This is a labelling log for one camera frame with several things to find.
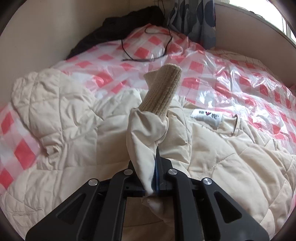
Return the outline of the left blue cartoon curtain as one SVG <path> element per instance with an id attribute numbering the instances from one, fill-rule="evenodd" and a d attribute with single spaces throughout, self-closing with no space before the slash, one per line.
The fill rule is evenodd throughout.
<path id="1" fill-rule="evenodd" d="M 216 14 L 213 0 L 179 0 L 168 17 L 172 30 L 186 35 L 206 50 L 216 45 Z"/>

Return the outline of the cream quilted jacket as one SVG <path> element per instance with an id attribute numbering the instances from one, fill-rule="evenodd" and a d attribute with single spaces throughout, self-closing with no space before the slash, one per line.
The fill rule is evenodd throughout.
<path id="1" fill-rule="evenodd" d="M 175 96 L 180 67 L 144 77 L 149 90 L 99 100 L 56 69 L 15 81 L 12 102 L 45 153 L 1 195 L 1 209 L 25 237 L 91 178 L 111 178 L 132 162 L 144 198 L 127 203 L 123 240 L 174 240 L 172 205 L 152 189 L 155 153 L 193 179 L 212 178 L 274 237 L 288 219 L 295 155 L 237 116 L 216 121 Z"/>

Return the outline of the red checkered plastic bed cover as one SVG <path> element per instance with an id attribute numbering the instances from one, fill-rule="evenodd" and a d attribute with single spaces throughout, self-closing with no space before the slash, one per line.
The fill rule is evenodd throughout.
<path id="1" fill-rule="evenodd" d="M 146 89 L 144 74 L 166 63 L 183 70 L 178 95 L 199 108 L 236 114 L 295 153 L 295 94 L 258 60 L 205 51 L 182 34 L 145 26 L 55 68 L 102 99 L 128 88 Z"/>

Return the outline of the black clothes pile by wall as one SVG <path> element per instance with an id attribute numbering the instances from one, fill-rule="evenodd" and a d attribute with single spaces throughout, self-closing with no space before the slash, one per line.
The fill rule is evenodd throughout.
<path id="1" fill-rule="evenodd" d="M 102 26 L 80 40 L 66 59 L 83 53 L 97 44 L 125 39 L 134 29 L 147 24 L 163 27 L 165 16 L 158 6 L 148 6 L 125 16 L 106 18 Z"/>

